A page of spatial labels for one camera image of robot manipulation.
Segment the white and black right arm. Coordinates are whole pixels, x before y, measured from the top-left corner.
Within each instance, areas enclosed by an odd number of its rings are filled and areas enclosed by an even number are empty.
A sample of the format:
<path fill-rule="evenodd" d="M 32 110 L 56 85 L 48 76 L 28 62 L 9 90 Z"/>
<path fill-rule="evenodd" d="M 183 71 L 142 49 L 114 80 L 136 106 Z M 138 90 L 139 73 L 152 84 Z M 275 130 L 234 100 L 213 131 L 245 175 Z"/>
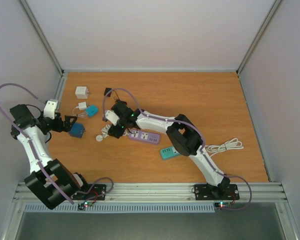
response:
<path fill-rule="evenodd" d="M 213 162 L 205 149 L 204 137 L 185 115 L 155 115 L 142 109 L 132 110 L 119 101 L 104 112 L 103 120 L 111 122 L 108 135 L 117 139 L 132 128 L 166 134 L 175 150 L 189 157 L 199 168 L 213 199 L 220 200 L 228 193 L 230 179 Z"/>

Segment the white charger with cable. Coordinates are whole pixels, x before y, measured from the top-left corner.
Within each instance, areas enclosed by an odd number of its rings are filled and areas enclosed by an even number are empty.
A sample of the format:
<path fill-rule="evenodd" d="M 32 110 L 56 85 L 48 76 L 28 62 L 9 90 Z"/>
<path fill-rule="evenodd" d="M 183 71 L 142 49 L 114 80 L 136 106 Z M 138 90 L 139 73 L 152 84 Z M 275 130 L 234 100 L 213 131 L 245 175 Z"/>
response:
<path fill-rule="evenodd" d="M 72 115 L 78 118 L 83 118 L 83 119 L 87 119 L 88 113 L 86 112 L 88 106 L 87 103 L 84 102 L 79 102 L 77 106 L 75 106 L 72 110 Z"/>

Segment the blue cube socket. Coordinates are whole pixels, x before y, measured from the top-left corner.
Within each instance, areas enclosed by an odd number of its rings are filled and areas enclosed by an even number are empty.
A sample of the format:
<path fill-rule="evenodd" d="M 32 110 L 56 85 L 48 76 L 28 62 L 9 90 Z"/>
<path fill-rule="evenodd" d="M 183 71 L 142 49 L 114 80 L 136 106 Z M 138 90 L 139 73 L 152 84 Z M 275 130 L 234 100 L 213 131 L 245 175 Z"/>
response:
<path fill-rule="evenodd" d="M 86 129 L 82 123 L 74 123 L 71 130 L 68 132 L 71 137 L 81 139 Z"/>

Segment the teal power strip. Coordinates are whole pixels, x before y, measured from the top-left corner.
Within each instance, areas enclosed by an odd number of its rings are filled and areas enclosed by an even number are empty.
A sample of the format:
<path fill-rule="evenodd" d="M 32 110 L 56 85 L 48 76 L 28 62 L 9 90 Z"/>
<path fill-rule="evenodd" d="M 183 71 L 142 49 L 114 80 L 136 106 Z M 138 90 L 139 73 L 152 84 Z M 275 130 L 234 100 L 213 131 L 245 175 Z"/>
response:
<path fill-rule="evenodd" d="M 181 154 L 175 149 L 174 146 L 170 146 L 170 147 L 161 149 L 160 155 L 161 155 L 161 158 L 165 161 L 165 160 L 169 160 L 169 159 L 178 157 Z"/>

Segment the light blue adapter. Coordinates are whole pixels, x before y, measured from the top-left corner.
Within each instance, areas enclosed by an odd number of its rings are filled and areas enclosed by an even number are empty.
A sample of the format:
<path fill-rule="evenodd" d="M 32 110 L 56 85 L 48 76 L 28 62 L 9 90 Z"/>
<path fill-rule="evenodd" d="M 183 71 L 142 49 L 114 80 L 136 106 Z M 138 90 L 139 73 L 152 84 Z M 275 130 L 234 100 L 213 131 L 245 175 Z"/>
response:
<path fill-rule="evenodd" d="M 93 117 L 99 112 L 99 109 L 95 105 L 90 105 L 86 108 L 85 112 L 88 117 Z"/>

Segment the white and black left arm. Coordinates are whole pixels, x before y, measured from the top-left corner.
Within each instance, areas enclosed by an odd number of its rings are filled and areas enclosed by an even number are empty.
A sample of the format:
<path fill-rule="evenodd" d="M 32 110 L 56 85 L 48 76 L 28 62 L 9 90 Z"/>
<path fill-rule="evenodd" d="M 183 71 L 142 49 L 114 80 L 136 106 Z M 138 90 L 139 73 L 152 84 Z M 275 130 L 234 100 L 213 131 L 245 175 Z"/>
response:
<path fill-rule="evenodd" d="M 18 104 L 9 111 L 14 118 L 10 134 L 22 144 L 28 157 L 30 175 L 24 182 L 29 190 L 51 210 L 65 200 L 71 201 L 73 195 L 86 199 L 91 187 L 85 178 L 77 172 L 71 173 L 58 159 L 53 159 L 46 145 L 49 132 L 67 133 L 78 118 L 66 115 L 62 119 L 59 112 L 54 118 L 41 112 L 36 118 L 26 104 Z"/>

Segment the white tiger print plug adapter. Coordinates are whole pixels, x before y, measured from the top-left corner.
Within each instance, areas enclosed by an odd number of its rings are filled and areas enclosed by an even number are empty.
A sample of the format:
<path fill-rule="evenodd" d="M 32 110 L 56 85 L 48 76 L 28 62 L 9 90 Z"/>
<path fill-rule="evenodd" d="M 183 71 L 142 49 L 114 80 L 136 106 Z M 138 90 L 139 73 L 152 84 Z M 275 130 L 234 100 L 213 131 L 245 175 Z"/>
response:
<path fill-rule="evenodd" d="M 89 94 L 90 92 L 87 86 L 77 86 L 75 89 L 75 96 L 77 99 L 87 99 Z"/>

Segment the black power adapter with cable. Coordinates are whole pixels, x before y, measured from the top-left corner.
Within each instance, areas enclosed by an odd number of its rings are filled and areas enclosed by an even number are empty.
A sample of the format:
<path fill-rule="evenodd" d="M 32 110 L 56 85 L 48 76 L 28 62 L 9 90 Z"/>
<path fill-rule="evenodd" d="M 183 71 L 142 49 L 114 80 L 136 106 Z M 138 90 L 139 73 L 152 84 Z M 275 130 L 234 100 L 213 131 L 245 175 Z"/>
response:
<path fill-rule="evenodd" d="M 123 103 L 125 105 L 127 105 L 127 102 L 126 101 L 122 101 L 120 98 L 119 98 L 119 95 L 117 94 L 117 92 L 115 90 L 113 90 L 112 88 L 109 88 L 109 87 L 106 87 L 105 90 L 104 90 L 104 96 L 105 97 L 110 97 L 111 94 L 114 93 L 115 96 L 113 97 L 113 99 L 115 100 L 115 103 Z"/>

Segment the purple power strip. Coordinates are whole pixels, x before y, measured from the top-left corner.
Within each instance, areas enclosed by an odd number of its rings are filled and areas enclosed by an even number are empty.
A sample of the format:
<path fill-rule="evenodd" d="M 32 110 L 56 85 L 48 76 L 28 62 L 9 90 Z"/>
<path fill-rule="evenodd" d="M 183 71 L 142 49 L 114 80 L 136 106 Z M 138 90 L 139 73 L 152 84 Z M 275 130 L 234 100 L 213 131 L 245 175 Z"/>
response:
<path fill-rule="evenodd" d="M 161 136 L 157 133 L 147 132 L 139 129 L 132 129 L 128 137 L 133 141 L 158 145 Z"/>

